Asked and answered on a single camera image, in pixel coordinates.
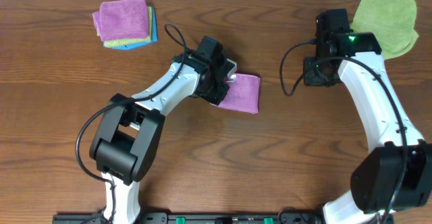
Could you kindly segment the purple microfiber cloth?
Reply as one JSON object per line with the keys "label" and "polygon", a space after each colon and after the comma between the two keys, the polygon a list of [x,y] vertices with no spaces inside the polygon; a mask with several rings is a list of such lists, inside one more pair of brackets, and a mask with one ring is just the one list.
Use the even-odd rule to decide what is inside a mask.
{"label": "purple microfiber cloth", "polygon": [[216,107],[250,114],[259,112],[259,88],[261,79],[249,74],[234,74],[235,80],[229,82],[225,98]]}

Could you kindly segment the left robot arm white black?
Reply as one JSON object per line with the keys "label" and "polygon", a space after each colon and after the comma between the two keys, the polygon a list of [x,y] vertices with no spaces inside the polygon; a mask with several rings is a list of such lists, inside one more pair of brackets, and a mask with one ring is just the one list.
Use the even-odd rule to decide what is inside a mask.
{"label": "left robot arm white black", "polygon": [[137,220],[139,183],[155,160],[166,116],[192,95],[218,105],[236,68],[223,45],[205,36],[196,50],[175,56],[169,70],[146,90],[110,99],[89,150],[107,186],[106,222]]}

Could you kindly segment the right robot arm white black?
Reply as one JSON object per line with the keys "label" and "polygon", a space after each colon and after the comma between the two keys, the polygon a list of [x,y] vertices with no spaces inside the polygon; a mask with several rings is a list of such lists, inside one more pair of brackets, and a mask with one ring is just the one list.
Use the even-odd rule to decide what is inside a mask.
{"label": "right robot arm white black", "polygon": [[392,212],[424,206],[431,194],[431,145],[405,113],[370,32],[318,32],[315,72],[350,93],[369,154],[354,170],[350,189],[321,208],[322,223],[384,223]]}

